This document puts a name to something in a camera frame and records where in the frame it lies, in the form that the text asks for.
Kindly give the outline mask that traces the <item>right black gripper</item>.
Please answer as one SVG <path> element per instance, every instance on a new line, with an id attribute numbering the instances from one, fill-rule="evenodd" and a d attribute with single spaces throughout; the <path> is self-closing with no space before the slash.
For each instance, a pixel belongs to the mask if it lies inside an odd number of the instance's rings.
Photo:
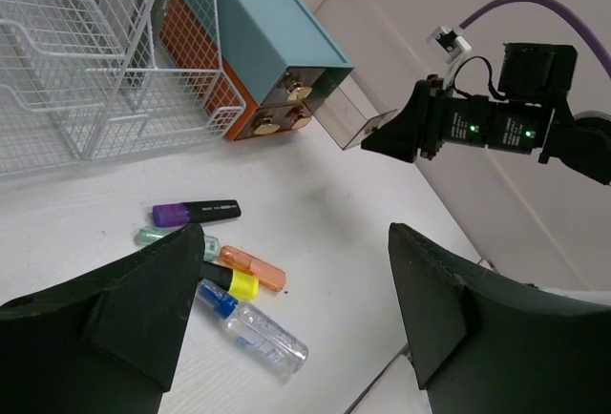
<path id="1" fill-rule="evenodd" d="M 456 97 L 432 74 L 415 83 L 404 109 L 361 142 L 364 151 L 414 162 L 432 159 L 446 143 L 528 155 L 543 146 L 553 111 L 487 95 Z"/>

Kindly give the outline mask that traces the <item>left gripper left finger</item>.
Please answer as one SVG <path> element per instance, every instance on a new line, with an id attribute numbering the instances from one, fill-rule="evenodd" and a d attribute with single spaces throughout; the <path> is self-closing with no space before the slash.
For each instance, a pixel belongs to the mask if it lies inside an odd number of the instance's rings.
<path id="1" fill-rule="evenodd" d="M 156 413 L 200 282 L 188 225 L 122 259 L 1 306 L 4 413 Z"/>

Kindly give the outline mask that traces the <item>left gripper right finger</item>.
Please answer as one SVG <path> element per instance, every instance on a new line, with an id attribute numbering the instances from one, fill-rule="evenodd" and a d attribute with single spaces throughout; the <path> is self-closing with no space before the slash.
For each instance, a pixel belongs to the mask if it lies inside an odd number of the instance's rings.
<path id="1" fill-rule="evenodd" d="M 435 413 L 606 413 L 610 308 L 501 276 L 389 229 L 417 384 Z"/>

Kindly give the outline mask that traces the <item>clear blue-cap bottle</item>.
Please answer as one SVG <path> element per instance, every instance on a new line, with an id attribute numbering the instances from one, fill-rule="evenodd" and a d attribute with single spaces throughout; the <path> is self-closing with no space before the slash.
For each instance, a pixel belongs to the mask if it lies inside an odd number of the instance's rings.
<path id="1" fill-rule="evenodd" d="M 238 300 L 211 280 L 203 280 L 198 298 L 220 320 L 239 348 L 283 376 L 305 365 L 308 347 L 251 302 Z"/>

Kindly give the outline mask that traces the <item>grey setup guide booklet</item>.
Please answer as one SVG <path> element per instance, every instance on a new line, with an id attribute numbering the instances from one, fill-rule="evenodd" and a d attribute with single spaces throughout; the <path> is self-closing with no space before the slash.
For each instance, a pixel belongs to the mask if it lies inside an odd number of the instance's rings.
<path id="1" fill-rule="evenodd" d="M 147 69 L 152 60 L 152 48 L 157 42 L 161 26 L 166 12 L 168 11 L 170 0 L 154 0 L 150 11 L 151 31 L 145 28 L 140 36 L 136 50 L 130 60 L 129 69 Z"/>

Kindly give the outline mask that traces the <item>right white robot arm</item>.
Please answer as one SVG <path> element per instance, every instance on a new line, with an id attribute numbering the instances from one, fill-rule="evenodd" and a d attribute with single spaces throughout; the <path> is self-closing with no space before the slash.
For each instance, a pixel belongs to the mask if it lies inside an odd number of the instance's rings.
<path id="1" fill-rule="evenodd" d="M 509 43 L 499 79 L 485 94 L 461 91 L 431 74 L 361 147 L 409 163 L 433 159 L 446 143 L 520 155 L 539 150 L 539 163 L 557 158 L 607 185 L 610 121 L 596 113 L 574 116 L 568 104 L 577 56 L 570 45 Z"/>

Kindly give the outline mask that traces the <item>green highlighter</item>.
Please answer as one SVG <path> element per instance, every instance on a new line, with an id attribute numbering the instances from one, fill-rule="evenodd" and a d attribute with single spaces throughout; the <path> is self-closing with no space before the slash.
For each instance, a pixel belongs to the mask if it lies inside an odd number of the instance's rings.
<path id="1" fill-rule="evenodd" d="M 152 244 L 175 231 L 174 228 L 158 228 L 154 226 L 146 226 L 140 228 L 134 236 L 136 246 L 147 246 Z M 204 252 L 203 259 L 207 262 L 216 261 L 221 254 L 221 243 L 213 236 L 203 235 Z"/>

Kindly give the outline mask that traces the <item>purple highlighter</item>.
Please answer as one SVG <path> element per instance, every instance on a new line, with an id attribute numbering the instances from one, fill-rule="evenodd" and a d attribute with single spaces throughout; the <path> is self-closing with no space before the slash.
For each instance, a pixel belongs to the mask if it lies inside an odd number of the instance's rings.
<path id="1" fill-rule="evenodd" d="M 242 209 L 235 199 L 159 204 L 152 207 L 153 222 L 161 228 L 210 223 L 241 215 Z"/>

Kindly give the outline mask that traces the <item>yellow highlighter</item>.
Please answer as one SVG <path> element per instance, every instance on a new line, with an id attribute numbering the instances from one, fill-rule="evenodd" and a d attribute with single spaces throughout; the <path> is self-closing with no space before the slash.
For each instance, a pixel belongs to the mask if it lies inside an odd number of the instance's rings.
<path id="1" fill-rule="evenodd" d="M 200 277 L 214 282 L 239 300 L 254 300 L 259 294 L 260 283 L 257 278 L 213 262 L 203 263 Z"/>

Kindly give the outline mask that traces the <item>orange highlighter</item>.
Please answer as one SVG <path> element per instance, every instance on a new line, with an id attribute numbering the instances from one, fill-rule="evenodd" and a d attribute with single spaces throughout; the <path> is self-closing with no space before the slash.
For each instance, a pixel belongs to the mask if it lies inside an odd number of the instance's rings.
<path id="1" fill-rule="evenodd" d="M 241 249 L 224 245 L 221 248 L 220 261 L 233 269 L 254 276 L 272 292 L 279 293 L 285 288 L 285 271 Z"/>

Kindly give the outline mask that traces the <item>teal wooden drawer box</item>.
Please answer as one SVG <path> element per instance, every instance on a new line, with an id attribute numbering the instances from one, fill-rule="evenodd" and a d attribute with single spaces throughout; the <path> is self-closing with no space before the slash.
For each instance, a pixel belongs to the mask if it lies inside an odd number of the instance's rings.
<path id="1" fill-rule="evenodd" d="M 245 108 L 231 141 L 302 129 L 353 65 L 302 0 L 170 0 L 160 39 L 210 109 Z"/>

